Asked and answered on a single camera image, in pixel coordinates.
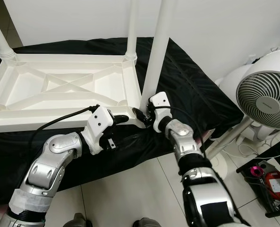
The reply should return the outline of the white plastic table top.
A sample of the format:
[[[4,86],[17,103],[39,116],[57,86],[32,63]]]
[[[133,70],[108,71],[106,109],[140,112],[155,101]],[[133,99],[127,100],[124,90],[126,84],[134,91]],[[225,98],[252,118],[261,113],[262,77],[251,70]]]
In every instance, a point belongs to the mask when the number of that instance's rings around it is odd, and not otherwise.
[[[34,131],[94,105],[143,128],[133,113],[140,99],[134,62],[122,55],[17,54],[0,63],[0,133]]]

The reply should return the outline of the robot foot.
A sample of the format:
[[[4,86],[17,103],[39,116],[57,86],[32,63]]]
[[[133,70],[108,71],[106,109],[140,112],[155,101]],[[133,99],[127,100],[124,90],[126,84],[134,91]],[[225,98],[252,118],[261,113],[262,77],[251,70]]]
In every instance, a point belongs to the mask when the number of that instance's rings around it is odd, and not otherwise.
[[[86,220],[84,214],[76,213],[63,227],[93,227],[91,221]]]
[[[158,221],[151,218],[141,218],[134,221],[132,227],[162,227]]]

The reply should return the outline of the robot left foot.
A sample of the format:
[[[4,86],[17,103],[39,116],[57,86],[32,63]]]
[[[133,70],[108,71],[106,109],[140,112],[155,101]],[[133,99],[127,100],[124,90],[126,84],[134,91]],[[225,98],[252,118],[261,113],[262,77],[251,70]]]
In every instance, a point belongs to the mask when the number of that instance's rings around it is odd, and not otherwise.
[[[91,221],[86,220],[84,214],[76,213],[63,227],[93,227]]]

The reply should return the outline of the white standing fan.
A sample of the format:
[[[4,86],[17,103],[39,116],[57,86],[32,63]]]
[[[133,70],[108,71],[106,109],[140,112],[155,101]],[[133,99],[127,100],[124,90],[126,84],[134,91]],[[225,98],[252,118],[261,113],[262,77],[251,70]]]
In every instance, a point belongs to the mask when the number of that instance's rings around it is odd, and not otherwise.
[[[217,147],[207,151],[208,159],[220,153],[253,122],[280,130],[280,50],[233,70],[218,86],[240,108],[244,118],[222,137]]]

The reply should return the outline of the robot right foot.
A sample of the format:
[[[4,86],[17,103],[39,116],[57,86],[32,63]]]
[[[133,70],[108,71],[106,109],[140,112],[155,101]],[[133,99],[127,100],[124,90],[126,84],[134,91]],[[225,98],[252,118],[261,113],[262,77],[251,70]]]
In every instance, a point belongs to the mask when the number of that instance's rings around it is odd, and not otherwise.
[[[162,227],[158,221],[151,218],[141,218],[134,221],[132,227]]]

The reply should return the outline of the white wall power socket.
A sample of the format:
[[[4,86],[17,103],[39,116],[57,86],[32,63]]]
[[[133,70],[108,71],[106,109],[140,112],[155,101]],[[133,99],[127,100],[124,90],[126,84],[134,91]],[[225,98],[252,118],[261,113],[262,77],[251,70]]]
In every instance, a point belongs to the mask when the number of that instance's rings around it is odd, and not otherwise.
[[[261,58],[262,58],[261,56],[258,56],[256,54],[251,54],[247,58],[246,65],[250,65],[252,63],[255,63],[256,61],[258,61]]]

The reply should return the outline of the black cloth table cover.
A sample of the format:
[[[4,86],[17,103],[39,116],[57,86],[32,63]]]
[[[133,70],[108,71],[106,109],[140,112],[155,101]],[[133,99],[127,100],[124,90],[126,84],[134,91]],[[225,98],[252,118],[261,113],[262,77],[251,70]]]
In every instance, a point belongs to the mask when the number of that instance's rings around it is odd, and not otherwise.
[[[66,40],[15,48],[17,54],[95,54],[123,55],[127,39],[113,37],[93,40]],[[165,91],[176,119],[187,123],[196,133],[224,132],[240,123],[243,113],[191,59],[170,40],[164,58],[158,91]],[[25,177],[40,146],[51,136],[67,134],[72,128],[43,130],[34,137],[33,149],[27,147],[32,131],[0,133],[0,205],[9,203],[13,191]],[[59,186],[68,190],[80,184],[103,179],[131,169],[151,158],[172,152],[167,139],[153,130],[134,126],[116,127],[114,141],[121,148],[113,153],[84,154],[66,168]]]

